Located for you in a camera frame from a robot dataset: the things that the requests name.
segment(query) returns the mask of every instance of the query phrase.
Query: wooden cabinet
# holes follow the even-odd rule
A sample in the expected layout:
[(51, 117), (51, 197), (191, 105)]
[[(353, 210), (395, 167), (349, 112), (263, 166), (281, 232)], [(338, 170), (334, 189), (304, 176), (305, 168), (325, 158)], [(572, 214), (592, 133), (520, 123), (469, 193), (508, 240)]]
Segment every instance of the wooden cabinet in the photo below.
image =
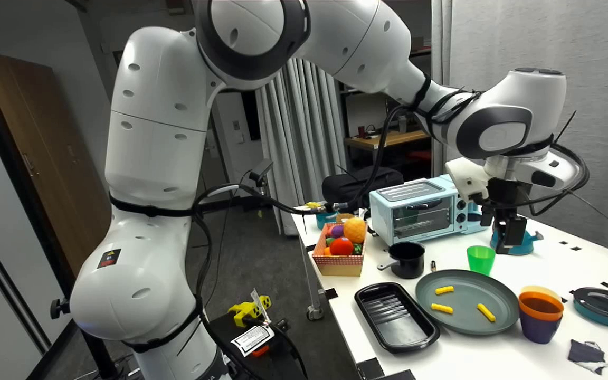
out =
[(111, 212), (53, 70), (0, 55), (0, 110), (60, 241), (58, 254), (77, 275)]

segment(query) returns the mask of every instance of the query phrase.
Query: grey-green plate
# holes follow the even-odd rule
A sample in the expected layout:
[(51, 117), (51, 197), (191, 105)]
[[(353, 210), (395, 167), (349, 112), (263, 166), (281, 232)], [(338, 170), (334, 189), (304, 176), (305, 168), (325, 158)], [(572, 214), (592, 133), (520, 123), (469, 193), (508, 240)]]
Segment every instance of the grey-green plate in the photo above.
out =
[[(454, 286), (451, 293), (436, 295), (435, 289)], [(517, 296), (499, 281), (470, 270), (446, 269), (425, 275), (417, 283), (417, 303), (448, 329), (468, 335), (494, 335), (513, 326), (519, 318)], [(432, 303), (450, 306), (454, 313), (431, 310)], [(497, 317), (490, 322), (478, 310), (487, 306)]]

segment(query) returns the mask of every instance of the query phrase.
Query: oven door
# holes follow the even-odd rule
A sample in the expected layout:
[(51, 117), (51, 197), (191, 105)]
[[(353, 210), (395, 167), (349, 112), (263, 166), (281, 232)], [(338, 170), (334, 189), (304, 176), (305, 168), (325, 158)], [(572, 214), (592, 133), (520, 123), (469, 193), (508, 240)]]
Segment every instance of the oven door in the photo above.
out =
[(399, 241), (421, 240), (452, 231), (452, 197), (393, 209), (393, 234)]

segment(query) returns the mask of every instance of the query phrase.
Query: black bag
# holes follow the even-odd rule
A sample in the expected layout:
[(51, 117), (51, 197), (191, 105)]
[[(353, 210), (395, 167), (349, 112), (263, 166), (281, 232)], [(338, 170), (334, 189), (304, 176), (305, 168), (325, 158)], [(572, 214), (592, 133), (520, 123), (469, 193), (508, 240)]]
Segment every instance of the black bag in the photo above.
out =
[[(328, 203), (348, 202), (365, 185), (365, 181), (367, 181), (371, 174), (372, 166), (368, 166), (367, 168), (358, 170), (356, 173), (352, 173), (352, 175), (328, 176), (323, 180), (323, 198)], [(403, 175), (400, 172), (390, 168), (379, 167), (374, 182), (369, 186), (367, 192), (369, 193), (379, 188), (402, 185), (404, 182)], [(352, 212), (353, 210), (357, 210), (358, 207), (369, 207), (369, 196), (367, 194), (362, 197), (361, 205), (358, 202), (354, 202), (353, 204), (349, 204), (347, 209), (339, 211)]]

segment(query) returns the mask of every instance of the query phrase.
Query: toy orange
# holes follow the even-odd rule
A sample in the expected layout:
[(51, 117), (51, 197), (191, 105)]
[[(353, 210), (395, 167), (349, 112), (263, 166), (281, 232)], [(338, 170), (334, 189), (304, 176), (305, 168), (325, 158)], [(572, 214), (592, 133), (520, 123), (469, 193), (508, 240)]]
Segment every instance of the toy orange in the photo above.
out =
[(365, 241), (367, 226), (361, 218), (351, 218), (344, 223), (344, 236), (353, 243)]
[(334, 257), (349, 257), (353, 253), (353, 243), (345, 237), (338, 237), (330, 244), (330, 253)]

